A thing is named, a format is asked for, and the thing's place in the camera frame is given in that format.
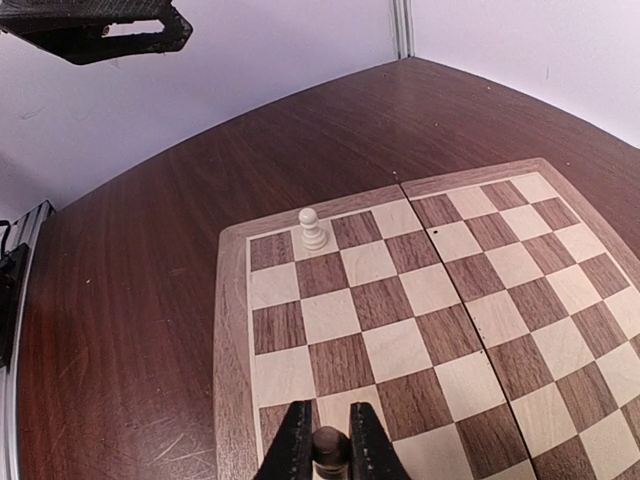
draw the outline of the wall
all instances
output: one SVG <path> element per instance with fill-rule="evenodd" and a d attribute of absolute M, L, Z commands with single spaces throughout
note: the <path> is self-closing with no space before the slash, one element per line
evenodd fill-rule
<path fill-rule="evenodd" d="M 544 100 L 640 147 L 638 0 L 413 0 L 419 57 Z"/>
<path fill-rule="evenodd" d="M 395 58 L 389 0 L 173 3 L 195 30 L 177 54 L 75 67 L 0 35 L 0 216 L 64 207 L 209 127 Z"/>

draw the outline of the chessboard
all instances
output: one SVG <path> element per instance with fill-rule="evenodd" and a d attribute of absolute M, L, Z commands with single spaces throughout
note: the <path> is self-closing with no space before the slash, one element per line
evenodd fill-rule
<path fill-rule="evenodd" d="M 219 479 L 250 479 L 287 406 L 348 433 L 369 402 L 414 480 L 640 478 L 640 261 L 543 159 L 225 230 Z"/>

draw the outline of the chess piece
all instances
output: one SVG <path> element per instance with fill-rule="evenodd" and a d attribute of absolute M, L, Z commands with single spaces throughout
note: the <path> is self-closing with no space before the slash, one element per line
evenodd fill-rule
<path fill-rule="evenodd" d="M 327 232 L 320 228 L 315 210 L 303 208 L 298 219 L 302 227 L 302 244 L 307 250 L 320 250 L 327 244 Z"/>
<path fill-rule="evenodd" d="M 350 442 L 347 436 L 333 427 L 320 427 L 311 437 L 316 473 L 327 480 L 348 478 Z"/>

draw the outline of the wooden chessboard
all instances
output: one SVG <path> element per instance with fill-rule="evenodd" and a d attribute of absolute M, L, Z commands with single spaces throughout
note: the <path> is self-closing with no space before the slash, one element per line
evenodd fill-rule
<path fill-rule="evenodd" d="M 291 401 L 373 405 L 414 480 L 640 478 L 640 262 L 543 159 L 408 182 L 223 232 L 219 479 Z"/>

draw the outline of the white chess piece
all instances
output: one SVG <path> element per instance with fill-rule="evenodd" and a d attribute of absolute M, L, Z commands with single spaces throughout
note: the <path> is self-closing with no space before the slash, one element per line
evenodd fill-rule
<path fill-rule="evenodd" d="M 298 215 L 302 227 L 302 244 L 307 250 L 320 250 L 327 244 L 327 232 L 318 224 L 318 214 L 312 208 L 303 208 Z"/>

